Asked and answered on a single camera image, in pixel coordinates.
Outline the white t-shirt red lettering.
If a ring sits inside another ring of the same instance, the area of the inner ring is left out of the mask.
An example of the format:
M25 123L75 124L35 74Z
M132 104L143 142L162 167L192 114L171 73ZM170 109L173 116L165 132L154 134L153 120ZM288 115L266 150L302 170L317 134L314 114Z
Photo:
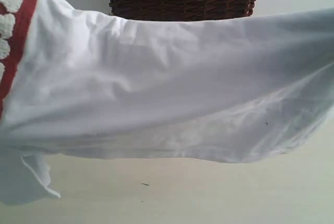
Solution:
M254 162L333 112L333 10L128 20L1 0L1 202L59 198L46 155Z

